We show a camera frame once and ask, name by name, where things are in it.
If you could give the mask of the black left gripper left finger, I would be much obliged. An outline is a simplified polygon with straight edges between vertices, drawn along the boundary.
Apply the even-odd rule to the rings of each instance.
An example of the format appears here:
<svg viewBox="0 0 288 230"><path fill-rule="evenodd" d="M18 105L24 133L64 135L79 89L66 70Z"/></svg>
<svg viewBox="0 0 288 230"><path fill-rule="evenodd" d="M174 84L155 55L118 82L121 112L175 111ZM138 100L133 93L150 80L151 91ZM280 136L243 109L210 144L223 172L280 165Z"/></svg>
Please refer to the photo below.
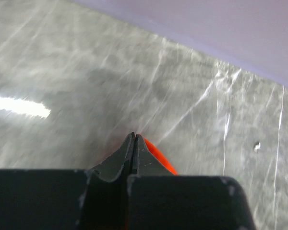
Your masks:
<svg viewBox="0 0 288 230"><path fill-rule="evenodd" d="M0 230L123 229L134 145L91 169L0 169Z"/></svg>

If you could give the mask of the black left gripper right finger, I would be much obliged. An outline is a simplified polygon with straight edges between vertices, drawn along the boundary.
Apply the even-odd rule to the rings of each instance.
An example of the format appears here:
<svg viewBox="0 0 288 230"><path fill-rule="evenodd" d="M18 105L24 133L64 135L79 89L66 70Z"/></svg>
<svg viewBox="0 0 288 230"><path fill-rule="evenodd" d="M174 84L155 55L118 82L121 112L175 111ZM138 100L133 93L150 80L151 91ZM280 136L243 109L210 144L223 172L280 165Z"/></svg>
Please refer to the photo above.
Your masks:
<svg viewBox="0 0 288 230"><path fill-rule="evenodd" d="M242 186L227 176L174 175L136 136L127 179L130 230L253 230Z"/></svg>

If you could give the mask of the orange t-shirt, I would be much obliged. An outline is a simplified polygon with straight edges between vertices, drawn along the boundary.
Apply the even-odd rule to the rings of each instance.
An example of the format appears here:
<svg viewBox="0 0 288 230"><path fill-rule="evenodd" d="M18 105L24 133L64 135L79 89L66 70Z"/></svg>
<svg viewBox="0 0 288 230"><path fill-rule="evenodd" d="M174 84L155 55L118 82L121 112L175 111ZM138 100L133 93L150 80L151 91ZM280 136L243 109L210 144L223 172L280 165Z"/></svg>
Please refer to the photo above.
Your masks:
<svg viewBox="0 0 288 230"><path fill-rule="evenodd" d="M151 142L138 134L132 171L139 175L178 175L177 171Z"/></svg>

